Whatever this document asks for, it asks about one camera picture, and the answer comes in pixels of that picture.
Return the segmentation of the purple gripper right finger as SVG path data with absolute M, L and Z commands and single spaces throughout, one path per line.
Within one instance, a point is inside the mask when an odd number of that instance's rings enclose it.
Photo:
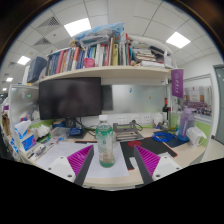
M 134 146 L 134 157 L 145 184 L 181 170 L 181 167 L 169 156 L 158 156 L 137 145 Z

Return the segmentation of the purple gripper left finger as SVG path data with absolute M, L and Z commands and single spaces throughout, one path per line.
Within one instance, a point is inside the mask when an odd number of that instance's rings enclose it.
M 58 157 L 47 167 L 47 171 L 82 186 L 93 156 L 94 146 L 88 145 L 68 157 Z

